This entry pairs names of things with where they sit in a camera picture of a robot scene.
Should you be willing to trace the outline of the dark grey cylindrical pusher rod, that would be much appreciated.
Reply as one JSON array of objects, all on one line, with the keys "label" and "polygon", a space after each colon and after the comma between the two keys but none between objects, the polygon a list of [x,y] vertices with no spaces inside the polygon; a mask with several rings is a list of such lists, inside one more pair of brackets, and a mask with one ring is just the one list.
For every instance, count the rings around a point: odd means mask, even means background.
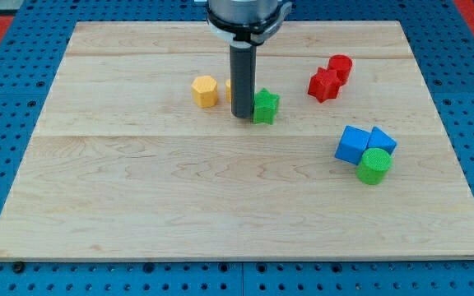
[{"label": "dark grey cylindrical pusher rod", "polygon": [[250,118],[254,107],[256,48],[230,46],[231,112],[237,118]]}]

